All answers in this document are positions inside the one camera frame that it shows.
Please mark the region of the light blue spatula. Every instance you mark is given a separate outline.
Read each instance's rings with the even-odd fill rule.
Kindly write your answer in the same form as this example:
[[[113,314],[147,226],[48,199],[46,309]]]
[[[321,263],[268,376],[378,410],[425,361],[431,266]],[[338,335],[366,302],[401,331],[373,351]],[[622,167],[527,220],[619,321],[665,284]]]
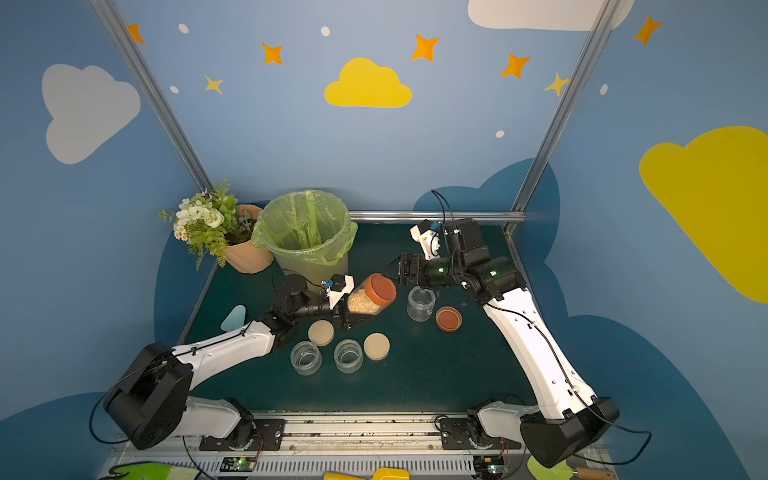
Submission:
[[[246,323],[246,312],[247,310],[244,305],[234,306],[221,322],[221,330],[224,332],[232,332],[242,328]]]

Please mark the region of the brown jar lid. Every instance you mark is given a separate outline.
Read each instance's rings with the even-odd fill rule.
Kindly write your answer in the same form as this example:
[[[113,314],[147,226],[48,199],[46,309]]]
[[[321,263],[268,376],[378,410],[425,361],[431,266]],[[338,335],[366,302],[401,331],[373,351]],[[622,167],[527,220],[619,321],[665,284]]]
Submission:
[[[462,326],[463,316],[459,310],[445,306],[436,312],[435,321],[440,330],[452,333]]]

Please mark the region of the artificial white flower plant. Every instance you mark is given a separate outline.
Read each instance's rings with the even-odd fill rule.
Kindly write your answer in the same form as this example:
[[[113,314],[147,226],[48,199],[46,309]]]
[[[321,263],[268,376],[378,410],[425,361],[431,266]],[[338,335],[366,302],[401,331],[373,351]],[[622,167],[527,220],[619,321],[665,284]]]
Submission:
[[[173,236],[197,257],[199,268],[206,255],[216,258],[219,267],[227,264],[229,247],[249,241],[256,216],[241,210],[230,192],[228,180],[181,201],[175,211],[161,210],[158,217],[172,225]]]

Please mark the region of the green plastic bin liner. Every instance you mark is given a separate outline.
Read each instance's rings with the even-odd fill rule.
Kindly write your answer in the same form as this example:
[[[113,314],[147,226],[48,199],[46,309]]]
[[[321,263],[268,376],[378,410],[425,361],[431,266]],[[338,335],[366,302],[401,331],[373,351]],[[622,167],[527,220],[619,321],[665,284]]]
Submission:
[[[251,243],[277,259],[331,266],[350,251],[357,231],[340,198],[304,190],[270,201],[257,218]]]

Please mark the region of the beige-lid oatmeal jar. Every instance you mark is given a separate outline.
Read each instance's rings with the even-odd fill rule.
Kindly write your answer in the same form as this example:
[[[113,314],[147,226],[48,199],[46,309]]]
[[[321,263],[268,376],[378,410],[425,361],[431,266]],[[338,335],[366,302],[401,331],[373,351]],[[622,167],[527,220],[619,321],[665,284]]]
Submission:
[[[364,360],[364,354],[361,345],[352,339],[340,341],[333,355],[337,369],[344,374],[353,374],[357,372]]]
[[[319,347],[311,341],[297,343],[291,350],[290,361],[294,370],[302,376],[314,375],[322,365]]]

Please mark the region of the beige jar lid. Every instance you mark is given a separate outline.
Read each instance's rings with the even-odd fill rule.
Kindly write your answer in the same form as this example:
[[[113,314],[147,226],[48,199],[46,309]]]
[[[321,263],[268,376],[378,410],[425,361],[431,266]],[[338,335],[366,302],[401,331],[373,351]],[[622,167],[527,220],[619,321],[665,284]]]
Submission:
[[[373,361],[384,360],[388,356],[390,348],[390,340],[382,333],[368,335],[363,344],[366,357]]]
[[[329,345],[334,339],[334,326],[327,320],[315,321],[308,329],[308,338],[317,347]]]

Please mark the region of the right controller board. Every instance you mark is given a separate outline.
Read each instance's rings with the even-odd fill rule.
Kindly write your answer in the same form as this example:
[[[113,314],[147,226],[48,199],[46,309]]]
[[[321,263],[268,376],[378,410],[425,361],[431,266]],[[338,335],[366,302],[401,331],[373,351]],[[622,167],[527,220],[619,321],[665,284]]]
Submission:
[[[475,456],[473,458],[473,479],[499,480],[504,478],[509,468],[504,460],[496,457]]]

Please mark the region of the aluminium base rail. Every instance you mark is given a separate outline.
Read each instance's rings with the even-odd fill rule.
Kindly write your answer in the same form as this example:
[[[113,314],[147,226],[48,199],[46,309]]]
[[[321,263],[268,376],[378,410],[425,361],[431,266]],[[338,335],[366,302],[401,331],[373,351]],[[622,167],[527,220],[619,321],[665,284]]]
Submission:
[[[139,450],[118,446],[99,476],[116,465],[155,462],[197,469],[198,479],[473,479],[475,456],[496,457],[509,468],[502,479],[535,479],[521,450],[444,450],[433,420],[457,412],[396,413],[261,413],[256,418],[286,421],[277,451],[216,452],[199,449],[203,436],[170,437],[156,447]],[[250,473],[220,473],[225,457],[255,457]]]

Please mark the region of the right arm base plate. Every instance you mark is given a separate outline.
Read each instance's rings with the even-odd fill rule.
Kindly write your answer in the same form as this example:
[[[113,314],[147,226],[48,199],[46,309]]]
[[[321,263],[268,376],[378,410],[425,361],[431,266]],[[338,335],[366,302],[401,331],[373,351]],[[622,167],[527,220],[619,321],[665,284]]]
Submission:
[[[433,420],[444,450],[521,450],[523,444],[492,437],[475,418],[438,415]]]

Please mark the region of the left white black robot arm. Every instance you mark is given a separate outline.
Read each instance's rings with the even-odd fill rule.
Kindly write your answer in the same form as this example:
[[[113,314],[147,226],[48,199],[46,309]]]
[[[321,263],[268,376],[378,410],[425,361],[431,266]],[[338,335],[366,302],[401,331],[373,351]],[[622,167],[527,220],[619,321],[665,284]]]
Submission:
[[[307,280],[286,276],[273,291],[273,305],[244,326],[191,345],[144,347],[123,377],[106,393],[102,406],[128,440],[149,449],[170,436],[203,436],[231,450],[247,450],[257,437],[253,414],[233,398],[209,400],[191,391],[209,378],[285,346],[303,321],[329,320],[350,331],[374,319],[350,309],[354,289],[349,275],[322,282],[313,294]]]

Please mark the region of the mesh waste bin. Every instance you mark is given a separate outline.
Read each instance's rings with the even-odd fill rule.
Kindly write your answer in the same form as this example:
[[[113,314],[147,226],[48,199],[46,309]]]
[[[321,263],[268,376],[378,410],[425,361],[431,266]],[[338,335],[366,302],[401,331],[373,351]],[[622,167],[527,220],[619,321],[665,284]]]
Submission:
[[[346,274],[348,272],[348,253],[339,263],[331,266],[276,259],[282,268],[300,273],[313,283],[319,284],[321,281],[331,278],[334,274]]]

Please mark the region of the brown-lid oatmeal jar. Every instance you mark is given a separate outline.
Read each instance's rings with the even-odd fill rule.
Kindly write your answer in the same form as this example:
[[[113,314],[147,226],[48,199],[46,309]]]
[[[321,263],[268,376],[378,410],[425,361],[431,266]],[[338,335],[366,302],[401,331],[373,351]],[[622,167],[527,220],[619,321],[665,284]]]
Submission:
[[[396,296],[394,282],[380,273],[374,273],[352,291],[347,307],[353,314],[376,316],[390,306]]]
[[[434,312],[435,293],[419,286],[413,287],[408,294],[407,314],[416,322],[426,322]]]

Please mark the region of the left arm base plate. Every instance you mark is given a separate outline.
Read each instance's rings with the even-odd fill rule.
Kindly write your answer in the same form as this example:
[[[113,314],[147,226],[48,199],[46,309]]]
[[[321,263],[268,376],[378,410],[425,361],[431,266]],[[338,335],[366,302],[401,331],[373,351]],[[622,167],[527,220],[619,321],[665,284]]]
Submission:
[[[281,448],[286,421],[277,419],[241,420],[226,437],[204,436],[201,451],[257,452],[277,451]]]

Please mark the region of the left controller board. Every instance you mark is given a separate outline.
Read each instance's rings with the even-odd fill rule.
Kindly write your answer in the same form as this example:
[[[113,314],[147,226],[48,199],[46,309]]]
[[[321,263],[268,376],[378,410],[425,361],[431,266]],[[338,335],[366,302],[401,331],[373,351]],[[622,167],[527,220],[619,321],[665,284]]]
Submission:
[[[225,457],[221,461],[220,473],[250,473],[257,465],[255,457]]]

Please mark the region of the controller board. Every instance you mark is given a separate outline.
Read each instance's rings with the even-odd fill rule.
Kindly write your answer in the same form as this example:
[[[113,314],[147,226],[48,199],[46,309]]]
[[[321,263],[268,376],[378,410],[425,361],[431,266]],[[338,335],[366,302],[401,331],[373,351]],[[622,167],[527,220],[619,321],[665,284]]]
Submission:
[[[499,480],[504,478],[509,468],[504,460],[496,457],[475,456],[473,458],[473,479]]]
[[[220,473],[250,473],[257,465],[255,457],[225,457],[221,461]]]

